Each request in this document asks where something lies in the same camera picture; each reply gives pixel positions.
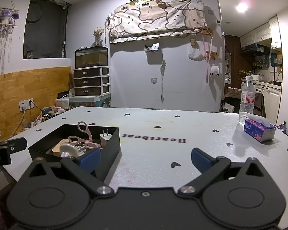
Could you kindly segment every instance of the white cabinet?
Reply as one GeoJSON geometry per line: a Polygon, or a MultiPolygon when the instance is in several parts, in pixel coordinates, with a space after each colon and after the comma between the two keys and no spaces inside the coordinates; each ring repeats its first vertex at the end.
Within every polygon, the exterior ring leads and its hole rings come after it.
{"type": "Polygon", "coordinates": [[[263,26],[255,29],[254,34],[255,34],[255,43],[266,39],[270,39],[271,38],[270,24],[266,23],[263,26]]]}
{"type": "Polygon", "coordinates": [[[257,84],[255,84],[255,87],[263,94],[266,118],[270,119],[272,124],[276,124],[280,108],[280,96],[282,91],[269,86],[257,84]]]}
{"type": "Polygon", "coordinates": [[[246,47],[255,43],[255,36],[253,32],[245,34],[240,37],[241,47],[246,47]]]}
{"type": "Polygon", "coordinates": [[[269,20],[271,37],[272,37],[272,48],[281,48],[282,43],[280,39],[280,26],[277,16],[269,20]]]}

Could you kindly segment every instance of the crown decoration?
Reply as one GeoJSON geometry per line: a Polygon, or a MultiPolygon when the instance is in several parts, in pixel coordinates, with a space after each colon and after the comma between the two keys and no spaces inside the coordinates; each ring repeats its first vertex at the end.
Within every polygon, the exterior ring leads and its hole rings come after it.
{"type": "Polygon", "coordinates": [[[146,0],[130,0],[130,2],[126,3],[126,4],[135,5],[135,4],[138,4],[138,3],[145,2],[145,1],[146,0]]]}

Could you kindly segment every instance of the window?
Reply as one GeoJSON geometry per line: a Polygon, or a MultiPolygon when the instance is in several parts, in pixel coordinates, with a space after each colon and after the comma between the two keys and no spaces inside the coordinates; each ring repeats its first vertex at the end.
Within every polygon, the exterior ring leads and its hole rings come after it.
{"type": "Polygon", "coordinates": [[[24,59],[66,58],[63,44],[68,5],[62,0],[30,1],[25,27],[24,59]]]}

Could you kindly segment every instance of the purple plush toy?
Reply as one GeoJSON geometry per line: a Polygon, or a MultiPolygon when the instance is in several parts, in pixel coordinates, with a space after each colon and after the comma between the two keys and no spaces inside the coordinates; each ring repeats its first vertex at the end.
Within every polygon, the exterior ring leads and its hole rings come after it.
{"type": "Polygon", "coordinates": [[[14,24],[12,19],[19,19],[18,13],[12,13],[12,11],[8,8],[2,10],[0,12],[0,23],[4,24],[14,24]]]}

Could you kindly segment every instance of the blue gripper pad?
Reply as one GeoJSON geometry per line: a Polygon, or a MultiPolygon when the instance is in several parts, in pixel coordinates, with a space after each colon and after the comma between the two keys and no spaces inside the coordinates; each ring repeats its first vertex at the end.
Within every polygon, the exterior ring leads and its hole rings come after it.
{"type": "Polygon", "coordinates": [[[201,173],[204,173],[214,165],[214,162],[200,153],[197,148],[194,148],[191,152],[191,161],[201,173]]]}
{"type": "Polygon", "coordinates": [[[99,149],[93,149],[86,154],[77,158],[76,163],[88,173],[92,173],[93,170],[99,165],[101,160],[101,153],[99,149]]]}

